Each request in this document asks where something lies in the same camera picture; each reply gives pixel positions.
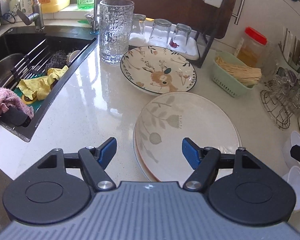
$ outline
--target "noodles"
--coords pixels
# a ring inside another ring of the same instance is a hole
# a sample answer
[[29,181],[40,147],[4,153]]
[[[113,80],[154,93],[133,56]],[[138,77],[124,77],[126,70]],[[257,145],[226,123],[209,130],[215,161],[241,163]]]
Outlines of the noodles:
[[246,87],[258,84],[261,79],[261,69],[259,68],[227,63],[220,56],[216,58],[216,63]]

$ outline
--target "red lid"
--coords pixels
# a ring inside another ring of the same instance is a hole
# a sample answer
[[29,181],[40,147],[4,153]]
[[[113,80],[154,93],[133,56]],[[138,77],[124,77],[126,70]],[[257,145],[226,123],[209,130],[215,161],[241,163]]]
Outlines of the red lid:
[[266,45],[267,44],[267,38],[265,36],[263,36],[260,32],[256,31],[255,29],[251,28],[251,27],[247,27],[244,32],[250,36],[252,39],[254,39],[255,41],[261,43],[262,45]]

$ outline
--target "gray gripper base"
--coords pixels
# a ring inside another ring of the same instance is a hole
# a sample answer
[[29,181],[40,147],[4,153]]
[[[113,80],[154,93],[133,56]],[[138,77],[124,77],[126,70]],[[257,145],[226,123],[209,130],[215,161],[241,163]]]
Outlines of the gray gripper base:
[[12,222],[0,240],[299,240],[286,223],[255,228],[218,215],[177,182],[122,182],[76,217],[50,226]]

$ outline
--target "tall textured glass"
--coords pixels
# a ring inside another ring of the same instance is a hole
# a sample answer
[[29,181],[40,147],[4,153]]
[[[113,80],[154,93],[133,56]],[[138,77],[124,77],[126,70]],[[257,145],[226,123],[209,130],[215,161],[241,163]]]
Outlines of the tall textured glass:
[[100,2],[100,58],[109,64],[120,62],[128,51],[134,2],[102,0]]

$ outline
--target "yellow cloth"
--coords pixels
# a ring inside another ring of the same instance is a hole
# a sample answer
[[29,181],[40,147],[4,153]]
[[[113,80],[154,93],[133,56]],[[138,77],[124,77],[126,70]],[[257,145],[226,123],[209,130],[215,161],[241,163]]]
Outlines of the yellow cloth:
[[50,93],[51,84],[55,81],[55,79],[59,80],[67,70],[67,66],[64,66],[63,69],[50,68],[47,76],[32,79],[21,79],[17,87],[31,100],[35,97],[37,97],[38,100],[43,100]]

